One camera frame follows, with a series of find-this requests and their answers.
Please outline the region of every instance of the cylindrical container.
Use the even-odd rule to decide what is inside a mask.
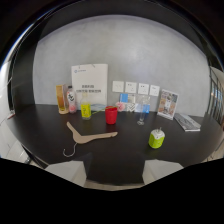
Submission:
[[[105,117],[107,124],[115,124],[117,120],[117,108],[116,107],[106,107]]]
[[[77,106],[75,103],[75,94],[73,92],[72,86],[68,87],[67,99],[68,99],[68,103],[69,103],[69,112],[71,114],[74,114],[77,111]]]
[[[89,120],[91,118],[91,107],[88,99],[88,94],[86,92],[82,93],[82,99],[80,105],[81,105],[82,119]]]
[[[165,134],[161,130],[161,128],[153,130],[149,137],[149,145],[152,148],[157,149],[161,147],[161,145],[163,144],[164,138],[165,138]]]

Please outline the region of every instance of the red cup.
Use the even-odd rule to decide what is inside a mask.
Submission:
[[[106,107],[105,108],[106,122],[107,124],[115,124],[117,120],[117,108],[116,107]]]

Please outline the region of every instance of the yellow bottle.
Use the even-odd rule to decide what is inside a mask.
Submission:
[[[82,99],[80,104],[81,104],[82,119],[89,120],[91,118],[91,107],[87,93],[82,93]]]

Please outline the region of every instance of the stand-up display card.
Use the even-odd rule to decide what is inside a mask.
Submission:
[[[107,106],[107,64],[72,66],[72,87],[80,110],[82,93],[87,92],[91,110],[102,110]]]
[[[157,115],[173,120],[179,95],[162,89]]]

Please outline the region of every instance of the lime green container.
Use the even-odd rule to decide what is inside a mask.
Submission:
[[[161,128],[153,130],[149,137],[149,145],[154,149],[158,149],[159,147],[162,146],[164,138],[165,134],[161,130]]]

